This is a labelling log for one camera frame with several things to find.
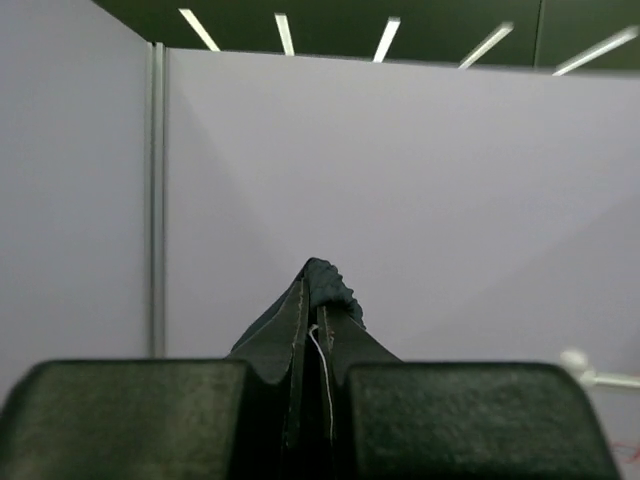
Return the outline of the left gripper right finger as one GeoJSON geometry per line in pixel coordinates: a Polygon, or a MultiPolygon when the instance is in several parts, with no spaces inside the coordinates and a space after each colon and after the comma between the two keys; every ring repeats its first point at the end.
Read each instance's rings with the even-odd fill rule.
{"type": "Polygon", "coordinates": [[[316,311],[339,479],[616,479],[591,401],[540,362],[405,362],[316,311]]]}

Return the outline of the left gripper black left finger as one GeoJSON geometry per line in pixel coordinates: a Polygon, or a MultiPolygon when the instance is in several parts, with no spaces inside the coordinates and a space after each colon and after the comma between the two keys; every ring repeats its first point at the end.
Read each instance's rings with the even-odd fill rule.
{"type": "Polygon", "coordinates": [[[279,479],[300,442],[309,289],[228,357],[57,360],[1,412],[5,479],[279,479]]]}

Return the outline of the dark navy shorts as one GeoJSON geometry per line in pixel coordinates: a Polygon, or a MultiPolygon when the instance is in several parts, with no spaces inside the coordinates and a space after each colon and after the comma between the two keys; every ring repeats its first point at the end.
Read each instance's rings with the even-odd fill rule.
{"type": "MultiPolygon", "coordinates": [[[[329,304],[342,306],[350,318],[361,328],[365,329],[364,312],[358,300],[354,297],[354,290],[345,283],[338,268],[328,260],[310,258],[294,278],[292,285],[299,280],[306,280],[309,286],[310,308],[329,304]]],[[[265,310],[235,342],[231,351],[234,352],[251,336],[266,325],[280,310],[289,295],[290,288],[265,310]]]]}

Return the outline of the silver clothes rack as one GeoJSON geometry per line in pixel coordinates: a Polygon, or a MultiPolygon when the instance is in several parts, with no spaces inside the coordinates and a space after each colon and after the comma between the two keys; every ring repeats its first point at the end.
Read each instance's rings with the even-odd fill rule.
{"type": "Polygon", "coordinates": [[[591,365],[588,356],[579,349],[564,350],[560,354],[560,364],[585,387],[639,389],[638,376],[598,371],[591,365]]]}

